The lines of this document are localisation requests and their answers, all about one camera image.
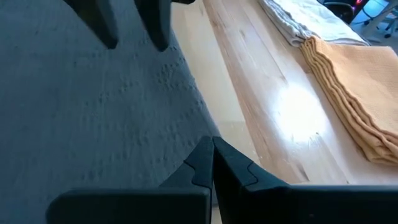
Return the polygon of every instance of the white towel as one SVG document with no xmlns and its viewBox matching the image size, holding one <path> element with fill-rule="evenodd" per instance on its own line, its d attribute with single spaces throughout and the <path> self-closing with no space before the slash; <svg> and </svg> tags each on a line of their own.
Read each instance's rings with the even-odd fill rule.
<svg viewBox="0 0 398 224">
<path fill-rule="evenodd" d="M 287 41 L 298 47 L 310 36 L 336 44 L 369 45 L 317 0 L 259 0 Z"/>
</svg>

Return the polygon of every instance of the orange towel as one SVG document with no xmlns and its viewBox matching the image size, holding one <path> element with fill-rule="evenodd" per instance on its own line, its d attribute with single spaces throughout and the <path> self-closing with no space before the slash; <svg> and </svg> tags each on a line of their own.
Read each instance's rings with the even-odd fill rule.
<svg viewBox="0 0 398 224">
<path fill-rule="evenodd" d="M 398 164 L 398 56 L 390 47 L 301 47 L 340 120 L 371 162 Z"/>
</svg>

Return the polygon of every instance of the folded towel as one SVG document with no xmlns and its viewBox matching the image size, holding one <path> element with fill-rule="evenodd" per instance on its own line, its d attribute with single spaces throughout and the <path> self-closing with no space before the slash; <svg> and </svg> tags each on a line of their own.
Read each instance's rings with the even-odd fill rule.
<svg viewBox="0 0 398 224">
<path fill-rule="evenodd" d="M 398 164 L 398 56 L 390 47 L 311 37 L 302 52 L 323 91 L 371 162 Z"/>
<path fill-rule="evenodd" d="M 299 47 L 315 35 L 336 44 L 369 45 L 317 0 L 259 0 L 287 41 Z"/>
</svg>

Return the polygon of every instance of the folded white cloth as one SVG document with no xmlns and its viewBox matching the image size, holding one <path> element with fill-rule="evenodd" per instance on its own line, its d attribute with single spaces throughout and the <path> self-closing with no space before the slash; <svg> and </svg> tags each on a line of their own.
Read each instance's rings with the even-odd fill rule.
<svg viewBox="0 0 398 224">
<path fill-rule="evenodd" d="M 369 45 L 317 0 L 259 0 L 287 41 L 298 47 L 310 36 L 336 44 Z"/>
</svg>

